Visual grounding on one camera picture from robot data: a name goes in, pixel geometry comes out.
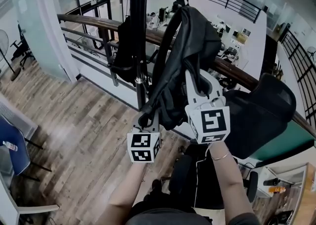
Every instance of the bracelet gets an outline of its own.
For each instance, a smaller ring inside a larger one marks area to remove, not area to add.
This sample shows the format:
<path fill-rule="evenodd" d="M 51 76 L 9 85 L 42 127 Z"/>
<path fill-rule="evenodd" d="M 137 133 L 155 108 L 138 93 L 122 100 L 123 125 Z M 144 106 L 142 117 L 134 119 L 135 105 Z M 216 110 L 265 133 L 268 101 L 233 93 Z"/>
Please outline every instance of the bracelet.
<path fill-rule="evenodd" d="M 213 161 L 221 160 L 221 159 L 224 159 L 225 157 L 227 157 L 227 156 L 229 155 L 229 153 L 230 153 L 230 152 L 228 151 L 226 155 L 224 155 L 223 157 L 220 157 L 220 158 L 214 158 L 214 157 L 212 157 L 212 155 L 211 155 L 211 158 L 212 158 Z"/>

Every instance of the gray shirt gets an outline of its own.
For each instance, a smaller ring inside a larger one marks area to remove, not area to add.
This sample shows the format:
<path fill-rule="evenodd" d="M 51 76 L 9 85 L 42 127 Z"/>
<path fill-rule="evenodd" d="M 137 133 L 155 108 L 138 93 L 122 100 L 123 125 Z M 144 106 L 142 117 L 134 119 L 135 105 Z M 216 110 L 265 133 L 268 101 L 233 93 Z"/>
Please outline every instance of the gray shirt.
<path fill-rule="evenodd" d="M 210 222 L 198 214 L 158 208 L 135 215 L 126 225 L 210 225 Z M 254 214 L 246 213 L 233 218 L 229 225 L 260 225 L 260 223 Z"/>

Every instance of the black and white marker cube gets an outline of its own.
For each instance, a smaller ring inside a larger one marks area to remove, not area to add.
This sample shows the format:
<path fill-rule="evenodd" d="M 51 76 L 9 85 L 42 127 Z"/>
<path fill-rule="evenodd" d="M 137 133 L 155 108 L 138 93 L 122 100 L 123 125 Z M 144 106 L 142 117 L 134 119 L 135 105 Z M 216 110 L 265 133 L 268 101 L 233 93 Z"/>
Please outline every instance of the black and white marker cube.
<path fill-rule="evenodd" d="M 160 148 L 160 133 L 127 134 L 127 150 L 133 163 L 153 163 Z"/>
<path fill-rule="evenodd" d="M 229 107 L 188 110 L 189 124 L 199 144 L 224 141 L 231 131 Z"/>

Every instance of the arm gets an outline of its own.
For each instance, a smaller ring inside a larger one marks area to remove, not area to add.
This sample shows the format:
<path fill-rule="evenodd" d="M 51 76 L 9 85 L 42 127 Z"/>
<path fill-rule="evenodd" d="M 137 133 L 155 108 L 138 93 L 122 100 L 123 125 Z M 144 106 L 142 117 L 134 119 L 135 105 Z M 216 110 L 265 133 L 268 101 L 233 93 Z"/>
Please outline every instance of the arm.
<path fill-rule="evenodd" d="M 112 193 L 110 200 L 100 216 L 97 225 L 122 225 L 134 204 L 144 178 L 146 163 L 134 163 L 126 178 Z"/>
<path fill-rule="evenodd" d="M 213 143 L 209 150 L 213 158 L 224 157 L 229 152 L 223 141 Z M 225 206 L 226 224 L 238 215 L 253 213 L 233 156 L 229 153 L 225 158 L 213 162 Z"/>

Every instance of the electric fan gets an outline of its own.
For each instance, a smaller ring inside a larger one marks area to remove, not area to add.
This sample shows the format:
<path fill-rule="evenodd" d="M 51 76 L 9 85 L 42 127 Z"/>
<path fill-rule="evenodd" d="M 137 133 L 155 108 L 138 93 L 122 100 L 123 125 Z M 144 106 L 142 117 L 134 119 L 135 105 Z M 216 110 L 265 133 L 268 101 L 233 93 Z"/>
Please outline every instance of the electric fan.
<path fill-rule="evenodd" d="M 0 30 L 0 60 L 2 60 L 2 57 L 3 57 L 4 60 L 7 62 L 7 64 L 9 65 L 10 69 L 13 72 L 11 75 L 11 81 L 14 81 L 17 78 L 17 76 L 20 74 L 21 68 L 17 68 L 14 71 L 13 68 L 11 67 L 11 65 L 9 64 L 9 62 L 7 61 L 5 55 L 8 51 L 8 48 L 9 48 L 8 34 L 6 34 L 6 32 L 4 30 Z"/>
<path fill-rule="evenodd" d="M 316 53 L 316 48 L 313 47 L 313 46 L 310 46 L 307 51 L 306 51 L 307 55 L 309 56 L 309 58 L 315 62 L 315 59 L 314 59 L 314 54 Z"/>

